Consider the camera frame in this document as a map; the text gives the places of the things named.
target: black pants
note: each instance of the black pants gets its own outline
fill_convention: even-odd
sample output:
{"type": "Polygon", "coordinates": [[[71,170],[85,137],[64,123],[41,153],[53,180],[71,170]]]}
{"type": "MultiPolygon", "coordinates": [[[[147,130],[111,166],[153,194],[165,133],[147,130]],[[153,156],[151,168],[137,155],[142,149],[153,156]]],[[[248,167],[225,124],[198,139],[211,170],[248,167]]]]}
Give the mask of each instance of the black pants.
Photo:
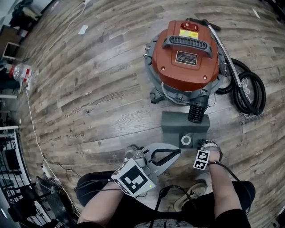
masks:
{"type": "MultiPolygon", "coordinates": [[[[79,202],[85,206],[98,193],[94,190],[101,190],[107,184],[107,182],[93,183],[93,180],[109,179],[113,173],[114,171],[89,173],[81,177],[77,183],[77,187],[88,185],[76,190],[79,202]]],[[[255,197],[253,184],[249,181],[244,181],[243,184],[251,194],[251,200],[253,201],[255,197]]],[[[238,182],[233,182],[233,186],[240,199],[243,210],[246,210],[250,203],[252,203],[249,200],[246,189],[238,182]]],[[[189,222],[197,227],[211,227],[215,221],[213,193],[200,196],[194,199],[193,202],[196,209],[191,202],[187,202],[181,212],[156,212],[135,198],[124,195],[108,227],[128,228],[156,219],[175,219],[189,222]]]]}

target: forearm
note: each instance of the forearm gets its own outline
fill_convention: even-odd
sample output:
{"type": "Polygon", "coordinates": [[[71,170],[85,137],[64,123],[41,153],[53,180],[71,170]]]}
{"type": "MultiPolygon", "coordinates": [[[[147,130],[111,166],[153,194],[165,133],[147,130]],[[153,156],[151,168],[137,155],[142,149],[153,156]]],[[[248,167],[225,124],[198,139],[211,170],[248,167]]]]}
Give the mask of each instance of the forearm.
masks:
{"type": "Polygon", "coordinates": [[[227,171],[217,164],[209,165],[215,198],[215,217],[232,209],[241,209],[239,198],[227,171]]]}
{"type": "Polygon", "coordinates": [[[100,191],[84,207],[77,223],[94,222],[106,227],[113,217],[124,193],[116,183],[108,183],[105,189],[119,189],[100,191]]]}

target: power strip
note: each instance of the power strip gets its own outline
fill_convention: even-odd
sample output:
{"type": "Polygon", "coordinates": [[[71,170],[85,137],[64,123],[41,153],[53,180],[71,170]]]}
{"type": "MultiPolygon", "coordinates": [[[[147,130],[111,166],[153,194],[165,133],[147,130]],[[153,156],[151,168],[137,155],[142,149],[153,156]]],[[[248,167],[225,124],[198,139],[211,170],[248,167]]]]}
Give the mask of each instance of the power strip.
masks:
{"type": "Polygon", "coordinates": [[[42,165],[41,165],[41,169],[43,170],[44,175],[45,175],[48,179],[50,179],[50,178],[52,177],[51,174],[50,174],[50,172],[49,172],[49,169],[46,167],[45,164],[42,164],[42,165]]]}

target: shoe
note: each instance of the shoe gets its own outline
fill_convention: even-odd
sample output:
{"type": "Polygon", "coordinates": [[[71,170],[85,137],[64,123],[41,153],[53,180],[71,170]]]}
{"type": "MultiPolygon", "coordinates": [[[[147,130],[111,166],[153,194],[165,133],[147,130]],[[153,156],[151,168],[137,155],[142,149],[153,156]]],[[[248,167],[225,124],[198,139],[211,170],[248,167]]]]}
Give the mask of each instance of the shoe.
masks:
{"type": "MultiPolygon", "coordinates": [[[[190,198],[193,200],[193,199],[197,199],[198,197],[204,195],[206,190],[207,190],[206,182],[204,180],[198,180],[197,183],[195,183],[189,188],[187,193],[190,195],[190,198]]],[[[189,199],[187,195],[182,196],[174,203],[173,205],[174,210],[176,212],[182,211],[183,205],[188,201],[189,199]]]]}

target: black hose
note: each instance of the black hose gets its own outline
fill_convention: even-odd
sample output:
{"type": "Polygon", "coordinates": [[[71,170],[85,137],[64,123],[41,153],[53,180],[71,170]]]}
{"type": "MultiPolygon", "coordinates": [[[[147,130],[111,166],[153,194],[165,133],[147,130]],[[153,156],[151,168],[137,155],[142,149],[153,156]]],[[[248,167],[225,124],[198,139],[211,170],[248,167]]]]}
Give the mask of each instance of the black hose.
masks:
{"type": "Polygon", "coordinates": [[[253,82],[252,83],[253,90],[254,90],[253,102],[251,104],[250,101],[246,98],[244,91],[243,91],[243,87],[235,86],[233,89],[234,103],[242,113],[245,113],[245,114],[253,113],[254,115],[260,115],[266,103],[266,91],[265,91],[264,84],[262,80],[253,72],[243,72],[239,75],[240,81],[242,81],[246,77],[249,78],[253,82]]]}
{"type": "MultiPolygon", "coordinates": [[[[250,69],[247,67],[247,65],[245,65],[243,62],[241,62],[237,59],[232,59],[232,63],[235,66],[240,67],[243,70],[243,72],[244,71],[250,71],[250,69]]],[[[229,92],[231,92],[233,90],[234,85],[235,85],[235,80],[233,79],[233,76],[232,76],[230,84],[226,88],[219,88],[216,91],[216,94],[220,94],[220,95],[228,94],[229,92]]]]}

